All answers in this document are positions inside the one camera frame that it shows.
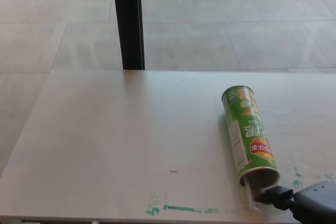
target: white table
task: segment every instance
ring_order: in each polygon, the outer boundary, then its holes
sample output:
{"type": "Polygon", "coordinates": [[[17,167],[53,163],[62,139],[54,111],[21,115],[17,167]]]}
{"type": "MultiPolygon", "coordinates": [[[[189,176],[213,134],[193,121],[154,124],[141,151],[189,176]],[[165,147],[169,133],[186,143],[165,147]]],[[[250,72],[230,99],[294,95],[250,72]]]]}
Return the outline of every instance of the white table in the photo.
{"type": "Polygon", "coordinates": [[[254,90],[282,183],[299,169],[306,186],[336,167],[335,83],[331,74],[54,70],[0,179],[0,217],[295,222],[245,210],[221,95],[254,90]]]}

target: small stain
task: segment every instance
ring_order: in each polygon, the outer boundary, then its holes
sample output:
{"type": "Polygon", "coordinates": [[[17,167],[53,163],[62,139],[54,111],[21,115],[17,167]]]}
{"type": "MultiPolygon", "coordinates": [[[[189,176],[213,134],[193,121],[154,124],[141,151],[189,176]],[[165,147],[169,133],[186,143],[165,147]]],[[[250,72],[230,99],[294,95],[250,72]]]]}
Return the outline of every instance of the small stain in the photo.
{"type": "Polygon", "coordinates": [[[175,207],[175,206],[168,206],[164,205],[163,210],[178,210],[178,211],[187,211],[187,212],[198,212],[199,214],[202,212],[202,210],[198,210],[192,207],[175,207]]]}
{"type": "Polygon", "coordinates": [[[208,208],[204,211],[205,214],[219,214],[220,212],[216,208],[208,208]]]}
{"type": "Polygon", "coordinates": [[[293,185],[294,188],[300,188],[300,187],[303,187],[302,182],[299,181],[299,180],[294,180],[294,181],[292,182],[292,185],[293,185]]]}
{"type": "Polygon", "coordinates": [[[160,210],[157,207],[153,207],[151,210],[147,210],[146,214],[154,216],[157,215],[160,212],[160,210]]]}

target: green can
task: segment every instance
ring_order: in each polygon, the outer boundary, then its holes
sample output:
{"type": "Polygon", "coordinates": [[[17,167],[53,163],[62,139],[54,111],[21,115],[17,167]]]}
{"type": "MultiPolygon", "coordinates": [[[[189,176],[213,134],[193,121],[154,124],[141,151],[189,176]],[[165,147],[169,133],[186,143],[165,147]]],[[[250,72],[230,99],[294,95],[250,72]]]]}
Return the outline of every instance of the green can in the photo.
{"type": "Polygon", "coordinates": [[[247,86],[228,88],[222,96],[231,147],[239,182],[248,179],[250,187],[265,188],[280,177],[254,94],[247,86]]]}

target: can label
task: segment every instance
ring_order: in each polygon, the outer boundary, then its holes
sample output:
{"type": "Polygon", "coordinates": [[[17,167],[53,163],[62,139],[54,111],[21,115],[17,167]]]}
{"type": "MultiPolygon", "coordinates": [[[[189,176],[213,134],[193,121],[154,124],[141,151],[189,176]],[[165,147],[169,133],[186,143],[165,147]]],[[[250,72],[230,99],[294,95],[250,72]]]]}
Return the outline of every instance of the can label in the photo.
{"type": "Polygon", "coordinates": [[[229,88],[223,104],[239,179],[255,168],[276,170],[252,90],[246,86],[229,88]]]}

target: can rim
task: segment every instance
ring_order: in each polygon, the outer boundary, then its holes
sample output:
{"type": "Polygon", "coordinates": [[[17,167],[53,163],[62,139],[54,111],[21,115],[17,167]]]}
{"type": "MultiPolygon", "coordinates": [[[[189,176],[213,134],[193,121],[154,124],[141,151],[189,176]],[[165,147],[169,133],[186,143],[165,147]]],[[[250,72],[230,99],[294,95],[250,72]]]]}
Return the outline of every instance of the can rim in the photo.
{"type": "Polygon", "coordinates": [[[235,86],[231,86],[231,87],[227,88],[227,89],[223,92],[223,94],[222,94],[222,101],[223,101],[223,97],[226,95],[226,93],[227,93],[230,89],[232,89],[232,88],[238,88],[238,87],[245,87],[245,88],[248,88],[248,89],[249,89],[250,91],[252,91],[252,93],[254,94],[253,90],[252,90],[250,87],[246,86],[246,85],[235,85],[235,86]]]}
{"type": "Polygon", "coordinates": [[[245,175],[247,175],[251,172],[254,172],[256,170],[261,170],[261,169],[271,170],[272,172],[275,172],[275,174],[277,175],[277,180],[280,179],[280,173],[279,173],[278,170],[276,170],[275,168],[272,168],[272,167],[262,166],[262,167],[254,167],[254,168],[251,168],[249,170],[244,171],[238,178],[239,183],[242,186],[244,186],[243,179],[244,179],[245,175]]]}

